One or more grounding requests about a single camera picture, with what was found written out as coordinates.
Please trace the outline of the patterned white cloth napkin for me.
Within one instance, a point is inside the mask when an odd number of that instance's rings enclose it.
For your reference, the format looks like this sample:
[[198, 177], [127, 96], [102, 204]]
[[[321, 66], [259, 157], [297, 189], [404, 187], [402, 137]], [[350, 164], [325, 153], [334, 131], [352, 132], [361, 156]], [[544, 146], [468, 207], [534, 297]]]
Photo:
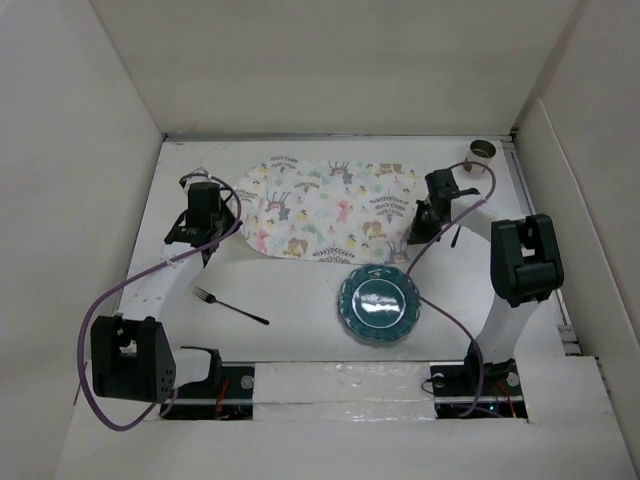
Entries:
[[331, 162], [274, 156], [234, 187], [240, 232], [275, 258], [340, 264], [400, 264], [422, 172], [402, 163]]

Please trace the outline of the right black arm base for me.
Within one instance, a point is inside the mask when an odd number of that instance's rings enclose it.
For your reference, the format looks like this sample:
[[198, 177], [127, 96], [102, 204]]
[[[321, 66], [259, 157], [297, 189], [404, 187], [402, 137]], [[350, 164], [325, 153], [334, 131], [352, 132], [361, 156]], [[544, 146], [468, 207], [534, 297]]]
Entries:
[[439, 362], [429, 366], [420, 385], [430, 395], [438, 420], [527, 419], [528, 413], [515, 364], [480, 381], [462, 362]]

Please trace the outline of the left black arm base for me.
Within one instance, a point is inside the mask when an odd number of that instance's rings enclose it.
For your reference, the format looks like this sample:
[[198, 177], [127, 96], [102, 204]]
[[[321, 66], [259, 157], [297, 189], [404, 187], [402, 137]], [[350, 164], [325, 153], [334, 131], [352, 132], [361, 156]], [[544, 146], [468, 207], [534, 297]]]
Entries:
[[190, 383], [181, 387], [178, 396], [162, 404], [159, 415], [166, 420], [241, 421], [253, 419], [255, 365], [223, 363], [214, 384]]

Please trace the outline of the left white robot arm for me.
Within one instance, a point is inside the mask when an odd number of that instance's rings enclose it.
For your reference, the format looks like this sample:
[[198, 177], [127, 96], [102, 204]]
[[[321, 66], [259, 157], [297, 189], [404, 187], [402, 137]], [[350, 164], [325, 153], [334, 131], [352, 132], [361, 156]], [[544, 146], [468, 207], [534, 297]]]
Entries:
[[113, 316], [90, 329], [92, 386], [102, 398], [162, 404], [190, 385], [201, 396], [222, 387], [217, 350], [174, 349], [166, 328], [181, 320], [178, 304], [239, 221], [229, 206], [238, 195], [217, 178], [196, 174], [182, 181], [187, 208], [164, 239], [163, 259], [140, 278], [141, 287]]

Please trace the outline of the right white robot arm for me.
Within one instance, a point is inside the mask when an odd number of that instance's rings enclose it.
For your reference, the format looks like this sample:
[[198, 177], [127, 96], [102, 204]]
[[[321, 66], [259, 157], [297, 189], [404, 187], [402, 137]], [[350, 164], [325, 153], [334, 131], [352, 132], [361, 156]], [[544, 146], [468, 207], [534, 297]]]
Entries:
[[430, 247], [458, 225], [490, 244], [490, 279], [495, 292], [484, 326], [470, 344], [462, 381], [473, 393], [494, 387], [515, 361], [526, 323], [564, 283], [564, 269], [552, 219], [505, 210], [475, 188], [462, 190], [451, 167], [425, 176], [427, 198], [417, 202], [408, 243]]

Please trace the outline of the black spoon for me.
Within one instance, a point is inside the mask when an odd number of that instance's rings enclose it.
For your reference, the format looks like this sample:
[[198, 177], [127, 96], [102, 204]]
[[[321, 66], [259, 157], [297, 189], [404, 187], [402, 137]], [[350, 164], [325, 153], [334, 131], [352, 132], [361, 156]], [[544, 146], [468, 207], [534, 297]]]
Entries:
[[451, 244], [450, 244], [451, 248], [455, 248], [456, 247], [458, 239], [459, 239], [460, 231], [461, 231], [461, 226], [458, 226], [456, 231], [455, 231], [455, 234], [453, 236], [453, 239], [451, 241]]

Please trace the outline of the brown paper cup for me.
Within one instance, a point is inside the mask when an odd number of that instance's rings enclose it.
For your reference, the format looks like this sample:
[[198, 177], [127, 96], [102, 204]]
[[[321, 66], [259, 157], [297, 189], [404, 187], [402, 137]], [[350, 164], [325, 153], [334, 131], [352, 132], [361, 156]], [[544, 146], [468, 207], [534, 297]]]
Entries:
[[473, 140], [463, 161], [464, 171], [473, 177], [480, 177], [487, 172], [486, 167], [496, 155], [496, 147], [485, 139]]

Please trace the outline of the black fork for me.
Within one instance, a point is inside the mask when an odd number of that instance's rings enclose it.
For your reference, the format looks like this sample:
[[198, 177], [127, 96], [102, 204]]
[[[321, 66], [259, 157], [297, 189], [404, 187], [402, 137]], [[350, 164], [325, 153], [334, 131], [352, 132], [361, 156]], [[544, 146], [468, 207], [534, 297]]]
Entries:
[[203, 302], [205, 302], [207, 304], [210, 304], [210, 305], [218, 304], [218, 305], [221, 305], [221, 306], [223, 306], [223, 307], [225, 307], [225, 308], [227, 308], [227, 309], [229, 309], [229, 310], [231, 310], [233, 312], [239, 313], [239, 314], [241, 314], [241, 315], [243, 315], [243, 316], [245, 316], [247, 318], [250, 318], [251, 320], [254, 320], [254, 321], [256, 321], [256, 322], [258, 322], [258, 323], [260, 323], [262, 325], [265, 325], [265, 326], [269, 326], [270, 325], [270, 321], [269, 320], [267, 320], [267, 319], [265, 319], [263, 317], [260, 317], [258, 315], [249, 313], [247, 311], [241, 310], [241, 309], [239, 309], [237, 307], [234, 307], [234, 306], [232, 306], [232, 305], [230, 305], [228, 303], [222, 302], [215, 295], [213, 295], [212, 293], [210, 293], [210, 292], [208, 292], [208, 291], [206, 291], [206, 290], [204, 290], [204, 289], [202, 289], [200, 287], [195, 287], [193, 289], [192, 293], [199, 300], [201, 300], [201, 301], [203, 301]]

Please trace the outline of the teal scalloped plate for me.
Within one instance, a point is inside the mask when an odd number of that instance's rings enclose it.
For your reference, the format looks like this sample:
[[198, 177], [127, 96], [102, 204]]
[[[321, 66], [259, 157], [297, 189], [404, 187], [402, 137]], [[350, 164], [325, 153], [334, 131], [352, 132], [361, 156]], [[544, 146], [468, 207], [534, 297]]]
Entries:
[[341, 284], [337, 309], [344, 326], [365, 341], [392, 343], [407, 336], [420, 318], [420, 292], [399, 268], [370, 264]]

